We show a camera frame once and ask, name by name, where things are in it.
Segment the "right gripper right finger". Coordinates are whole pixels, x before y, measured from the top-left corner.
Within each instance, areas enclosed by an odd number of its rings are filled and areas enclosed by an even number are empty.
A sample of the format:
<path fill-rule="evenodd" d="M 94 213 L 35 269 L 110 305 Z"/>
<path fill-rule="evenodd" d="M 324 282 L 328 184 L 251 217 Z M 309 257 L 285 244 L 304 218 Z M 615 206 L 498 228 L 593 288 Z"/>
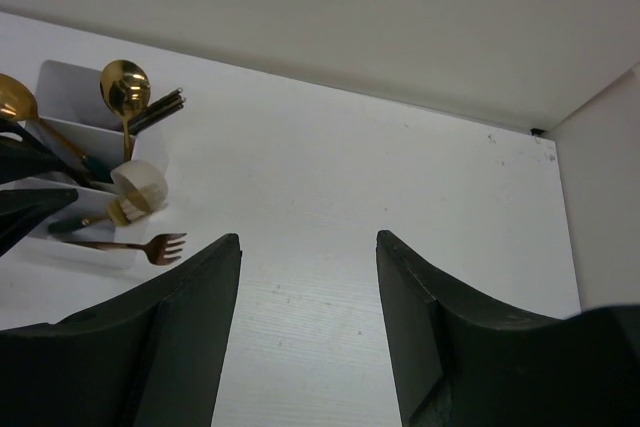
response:
<path fill-rule="evenodd" d="M 392 232 L 376 264 L 405 426 L 635 426 L 639 309 L 566 319 L 488 296 Z"/>

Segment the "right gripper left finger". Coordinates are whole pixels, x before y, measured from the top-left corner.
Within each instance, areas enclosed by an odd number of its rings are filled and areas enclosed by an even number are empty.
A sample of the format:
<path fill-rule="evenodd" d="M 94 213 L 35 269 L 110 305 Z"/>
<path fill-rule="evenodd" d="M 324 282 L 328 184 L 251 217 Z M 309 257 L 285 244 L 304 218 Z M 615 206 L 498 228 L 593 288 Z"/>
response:
<path fill-rule="evenodd" d="M 2 331 L 2 425 L 211 425 L 241 257 L 226 234 L 58 323 Z"/>

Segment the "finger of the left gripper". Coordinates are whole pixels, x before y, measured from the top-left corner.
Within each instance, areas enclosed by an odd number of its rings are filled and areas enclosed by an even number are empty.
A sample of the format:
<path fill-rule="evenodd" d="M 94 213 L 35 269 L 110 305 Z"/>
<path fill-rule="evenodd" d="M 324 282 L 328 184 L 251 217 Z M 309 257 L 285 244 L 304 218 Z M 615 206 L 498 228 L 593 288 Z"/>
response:
<path fill-rule="evenodd" d="M 63 162 L 18 123 L 1 121 L 1 181 L 63 172 Z"/>
<path fill-rule="evenodd" d="M 4 256 L 38 225 L 78 199 L 76 189 L 14 189 L 1 191 L 1 255 Z"/>

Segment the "rose gold fork green handle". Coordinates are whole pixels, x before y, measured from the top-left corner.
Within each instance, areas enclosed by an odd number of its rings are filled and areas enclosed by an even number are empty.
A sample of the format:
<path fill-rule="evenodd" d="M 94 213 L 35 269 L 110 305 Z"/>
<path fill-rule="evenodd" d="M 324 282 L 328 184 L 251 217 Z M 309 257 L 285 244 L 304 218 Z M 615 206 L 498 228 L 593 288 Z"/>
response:
<path fill-rule="evenodd" d="M 114 200 L 107 205 L 103 214 L 57 220 L 48 225 L 47 232 L 50 235 L 70 234 L 103 221 L 109 221 L 116 227 L 125 227 L 149 215 L 150 212 L 140 210 L 130 200 Z"/>

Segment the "gold spoon green handle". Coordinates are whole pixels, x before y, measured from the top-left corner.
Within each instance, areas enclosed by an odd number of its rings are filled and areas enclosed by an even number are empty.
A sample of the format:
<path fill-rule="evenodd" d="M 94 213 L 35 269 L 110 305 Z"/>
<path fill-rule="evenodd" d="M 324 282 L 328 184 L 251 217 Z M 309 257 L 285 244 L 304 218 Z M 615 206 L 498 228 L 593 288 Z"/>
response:
<path fill-rule="evenodd" d="M 113 60 L 101 72 L 100 92 L 105 105 L 121 121 L 123 158 L 127 162 L 133 150 L 129 121 L 148 107 L 151 96 L 149 78 L 141 67 L 131 61 Z"/>
<path fill-rule="evenodd" d="M 38 114 L 36 98 L 32 92 L 24 84 L 5 74 L 1 75 L 1 118 L 14 123 L 19 121 L 35 122 L 77 157 L 99 182 L 112 183 L 110 170 L 101 161 L 88 155 L 41 118 Z"/>

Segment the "brown wooden chopstick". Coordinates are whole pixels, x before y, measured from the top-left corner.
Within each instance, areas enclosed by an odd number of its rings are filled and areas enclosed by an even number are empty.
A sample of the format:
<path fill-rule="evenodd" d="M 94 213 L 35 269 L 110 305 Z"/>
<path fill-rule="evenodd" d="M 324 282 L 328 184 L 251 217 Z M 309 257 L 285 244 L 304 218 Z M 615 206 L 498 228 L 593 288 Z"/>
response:
<path fill-rule="evenodd" d="M 141 251 L 150 264 L 169 266 L 181 259 L 182 246 L 186 242 L 186 236 L 186 233 L 159 234 L 146 244 L 98 241 L 65 241 L 65 244 L 101 251 Z"/>

